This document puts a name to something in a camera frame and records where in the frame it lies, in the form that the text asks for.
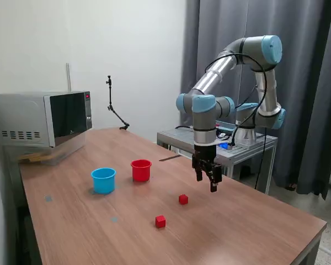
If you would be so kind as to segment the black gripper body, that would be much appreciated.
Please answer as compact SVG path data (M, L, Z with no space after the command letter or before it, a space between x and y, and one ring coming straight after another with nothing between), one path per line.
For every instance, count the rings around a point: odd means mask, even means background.
M216 167L214 162L216 158L216 145L200 146L194 145L192 156L193 169L212 169Z

